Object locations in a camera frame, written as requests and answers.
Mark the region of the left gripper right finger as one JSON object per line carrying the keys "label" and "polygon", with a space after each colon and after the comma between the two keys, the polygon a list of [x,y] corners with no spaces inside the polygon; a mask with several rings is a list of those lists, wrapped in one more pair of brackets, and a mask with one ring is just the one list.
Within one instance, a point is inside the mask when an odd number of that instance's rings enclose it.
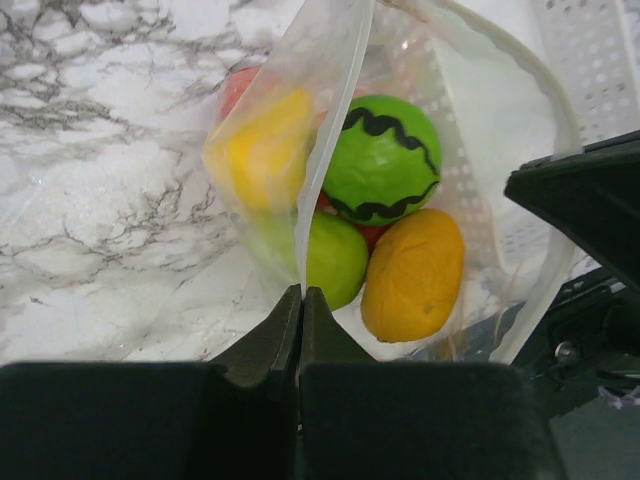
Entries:
{"label": "left gripper right finger", "polygon": [[316,287],[302,315],[299,391],[310,479],[563,479],[534,389],[494,363],[378,362]]}

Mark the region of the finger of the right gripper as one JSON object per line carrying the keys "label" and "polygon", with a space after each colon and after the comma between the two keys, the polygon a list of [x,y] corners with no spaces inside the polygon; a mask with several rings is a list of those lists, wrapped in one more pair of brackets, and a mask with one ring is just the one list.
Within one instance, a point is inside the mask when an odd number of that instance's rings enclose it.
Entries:
{"label": "finger of the right gripper", "polygon": [[510,175],[504,195],[639,289],[638,131],[528,162]]}

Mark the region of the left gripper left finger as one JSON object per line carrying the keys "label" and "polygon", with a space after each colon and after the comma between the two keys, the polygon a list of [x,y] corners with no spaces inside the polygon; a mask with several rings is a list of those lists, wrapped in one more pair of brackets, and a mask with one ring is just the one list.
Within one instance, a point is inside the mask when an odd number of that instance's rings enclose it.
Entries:
{"label": "left gripper left finger", "polygon": [[291,479],[302,293],[209,361],[1,370],[5,479]]}

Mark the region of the orange toy pepper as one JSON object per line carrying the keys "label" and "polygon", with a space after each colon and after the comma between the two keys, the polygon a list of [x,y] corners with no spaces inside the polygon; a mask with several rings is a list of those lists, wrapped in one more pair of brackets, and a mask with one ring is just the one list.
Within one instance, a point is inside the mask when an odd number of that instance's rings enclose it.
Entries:
{"label": "orange toy pepper", "polygon": [[360,310],[367,330],[385,343],[438,333],[458,299],[465,243],[453,217],[420,209],[389,228],[369,261]]}

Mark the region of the green toy pear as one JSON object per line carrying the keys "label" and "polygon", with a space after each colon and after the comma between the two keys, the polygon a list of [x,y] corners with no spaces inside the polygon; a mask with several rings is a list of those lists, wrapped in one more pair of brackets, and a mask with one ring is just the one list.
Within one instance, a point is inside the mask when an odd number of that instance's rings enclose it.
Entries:
{"label": "green toy pear", "polygon": [[[295,214],[259,216],[247,239],[262,285],[274,297],[301,282],[293,235],[296,221]],[[367,242],[353,225],[329,213],[314,213],[306,285],[320,288],[332,311],[356,298],[364,283],[368,259]]]}

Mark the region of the green toy fruit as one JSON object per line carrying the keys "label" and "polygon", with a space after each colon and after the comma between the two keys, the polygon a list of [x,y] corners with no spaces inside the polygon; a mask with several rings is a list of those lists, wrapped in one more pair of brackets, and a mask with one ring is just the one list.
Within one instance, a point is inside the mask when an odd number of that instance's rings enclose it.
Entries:
{"label": "green toy fruit", "polygon": [[351,101],[322,192],[347,220],[384,226],[420,209],[441,179],[441,143],[418,106],[388,95]]}

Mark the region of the clear zip top bag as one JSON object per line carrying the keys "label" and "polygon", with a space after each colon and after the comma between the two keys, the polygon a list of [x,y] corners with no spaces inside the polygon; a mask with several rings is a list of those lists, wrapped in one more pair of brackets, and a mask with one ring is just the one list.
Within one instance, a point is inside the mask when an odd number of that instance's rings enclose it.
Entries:
{"label": "clear zip top bag", "polygon": [[512,363],[575,251],[505,194],[582,150],[545,64],[455,1],[307,1],[248,77],[203,160],[264,291],[319,287],[377,359]]}

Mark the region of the yellow toy pear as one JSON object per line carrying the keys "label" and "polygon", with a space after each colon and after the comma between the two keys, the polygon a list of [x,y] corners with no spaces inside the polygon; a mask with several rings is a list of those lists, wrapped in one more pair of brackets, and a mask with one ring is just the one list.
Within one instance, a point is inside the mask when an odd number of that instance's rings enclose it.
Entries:
{"label": "yellow toy pear", "polygon": [[245,210],[292,211],[313,148],[314,120],[312,94],[298,88],[240,125],[217,126],[205,148],[205,166],[217,186]]}

